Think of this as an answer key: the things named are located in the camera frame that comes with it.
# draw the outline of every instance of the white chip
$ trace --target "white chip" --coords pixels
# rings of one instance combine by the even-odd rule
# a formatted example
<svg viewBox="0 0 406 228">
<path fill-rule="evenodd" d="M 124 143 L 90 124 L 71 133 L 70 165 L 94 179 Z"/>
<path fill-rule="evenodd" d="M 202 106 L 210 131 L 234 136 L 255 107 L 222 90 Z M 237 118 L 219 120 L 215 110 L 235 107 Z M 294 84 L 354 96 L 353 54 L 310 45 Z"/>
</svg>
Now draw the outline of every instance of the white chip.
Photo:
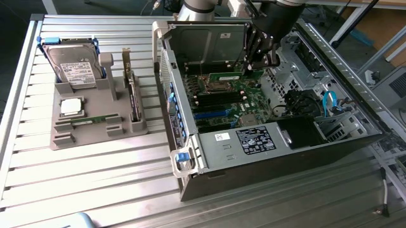
<svg viewBox="0 0 406 228">
<path fill-rule="evenodd" d="M 62 102 L 62 114 L 78 113 L 82 110 L 82 102 L 79 98 L 66 99 Z"/>
</svg>

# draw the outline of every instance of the hard drive label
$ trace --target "hard drive label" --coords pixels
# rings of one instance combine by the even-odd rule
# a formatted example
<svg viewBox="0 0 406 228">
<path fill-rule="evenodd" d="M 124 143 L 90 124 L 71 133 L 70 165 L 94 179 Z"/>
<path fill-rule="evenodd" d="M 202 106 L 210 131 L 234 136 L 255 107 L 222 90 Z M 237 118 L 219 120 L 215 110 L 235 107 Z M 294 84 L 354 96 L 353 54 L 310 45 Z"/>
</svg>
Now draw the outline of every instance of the hard drive label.
<svg viewBox="0 0 406 228">
<path fill-rule="evenodd" d="M 90 62 L 62 63 L 63 72 L 72 85 L 96 83 Z"/>
<path fill-rule="evenodd" d="M 243 152 L 250 155 L 277 149 L 265 126 L 237 131 Z"/>
</svg>

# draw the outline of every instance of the floor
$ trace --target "floor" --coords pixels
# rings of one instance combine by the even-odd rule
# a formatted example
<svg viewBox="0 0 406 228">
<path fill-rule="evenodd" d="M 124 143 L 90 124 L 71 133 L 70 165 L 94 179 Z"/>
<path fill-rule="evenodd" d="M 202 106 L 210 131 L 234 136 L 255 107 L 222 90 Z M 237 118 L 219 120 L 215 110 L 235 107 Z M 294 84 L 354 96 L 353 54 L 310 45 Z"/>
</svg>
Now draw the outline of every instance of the floor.
<svg viewBox="0 0 406 228">
<path fill-rule="evenodd" d="M 84 4 L 83 0 L 54 0 L 55 7 L 60 14 L 70 15 L 139 15 L 147 0 L 94 0 L 91 4 Z M 162 9 L 151 12 L 152 4 L 150 4 L 143 12 L 144 15 L 171 15 L 171 12 Z M 217 7 L 217 14 L 229 16 L 230 10 L 226 7 Z M 4 48 L 0 52 L 0 117 L 6 107 L 6 100 L 12 85 L 14 73 L 20 56 L 20 50 L 26 37 L 26 30 L 30 23 L 31 13 L 47 13 L 42 0 L 0 0 L 0 28 L 6 36 L 0 36 L 0 42 Z M 323 34 L 327 27 L 337 19 L 333 11 L 326 11 L 327 21 L 319 17 L 319 9 L 309 8 L 303 12 L 303 19 L 311 22 Z M 325 22 L 326 26 L 319 26 L 319 22 Z M 329 40 L 343 21 L 338 20 L 326 33 Z M 349 36 L 338 51 L 351 68 L 358 70 L 369 58 L 375 54 L 377 50 L 366 46 L 357 39 Z M 388 75 L 394 67 L 384 59 L 373 66 L 373 70 L 381 71 L 381 76 Z"/>
</svg>

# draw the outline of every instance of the sticker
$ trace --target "sticker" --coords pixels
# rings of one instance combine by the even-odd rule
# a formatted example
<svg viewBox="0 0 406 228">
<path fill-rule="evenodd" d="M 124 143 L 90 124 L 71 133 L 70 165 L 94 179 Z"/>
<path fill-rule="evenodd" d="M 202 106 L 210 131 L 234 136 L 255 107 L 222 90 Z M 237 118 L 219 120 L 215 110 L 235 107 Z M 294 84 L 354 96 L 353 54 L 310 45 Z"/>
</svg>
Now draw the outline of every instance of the sticker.
<svg viewBox="0 0 406 228">
<path fill-rule="evenodd" d="M 221 39 L 229 39 L 231 37 L 231 33 L 222 33 Z"/>
<path fill-rule="evenodd" d="M 243 105 L 241 104 L 241 110 L 245 112 L 246 111 L 246 109 L 243 108 Z"/>
<path fill-rule="evenodd" d="M 96 83 L 90 62 L 62 63 L 62 67 L 66 78 L 72 85 Z"/>
<path fill-rule="evenodd" d="M 219 81 L 239 80 L 239 76 L 221 77 Z"/>
<path fill-rule="evenodd" d="M 217 141 L 223 141 L 230 139 L 230 134 L 229 133 L 222 133 L 222 134 L 215 134 L 215 140 Z"/>
<path fill-rule="evenodd" d="M 92 124 L 94 122 L 91 120 L 88 121 L 83 121 L 83 122 L 78 122 L 78 123 L 72 123 L 74 126 L 79 126 L 79 125 L 86 125 L 86 124 Z"/>
<path fill-rule="evenodd" d="M 277 149 L 265 126 L 237 131 L 247 155 Z"/>
</svg>

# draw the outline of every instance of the green circuit board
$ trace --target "green circuit board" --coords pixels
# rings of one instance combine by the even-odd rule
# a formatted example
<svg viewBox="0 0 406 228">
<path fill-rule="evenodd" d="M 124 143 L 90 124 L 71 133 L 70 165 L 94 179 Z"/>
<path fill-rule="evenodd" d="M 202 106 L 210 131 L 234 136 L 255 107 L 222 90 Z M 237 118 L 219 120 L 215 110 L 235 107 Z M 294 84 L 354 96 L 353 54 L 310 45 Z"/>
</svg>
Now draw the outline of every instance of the green circuit board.
<svg viewBox="0 0 406 228">
<path fill-rule="evenodd" d="M 231 93 L 241 95 L 239 93 L 243 91 L 243 95 L 241 95 L 245 97 L 243 100 L 235 103 L 225 102 L 225 104 L 221 104 L 227 112 L 226 116 L 195 118 L 199 132 L 205 133 L 258 125 L 269 120 L 271 111 L 259 85 L 262 75 L 263 71 L 255 72 L 249 79 L 242 79 L 241 72 L 185 76 L 185 88 L 195 115 L 201 113 L 210 115 L 210 113 L 221 111 L 206 111 L 207 108 L 214 106 L 207 105 L 201 107 L 195 103 L 198 96 L 215 95 L 217 97 L 222 97 L 222 94 Z"/>
</svg>

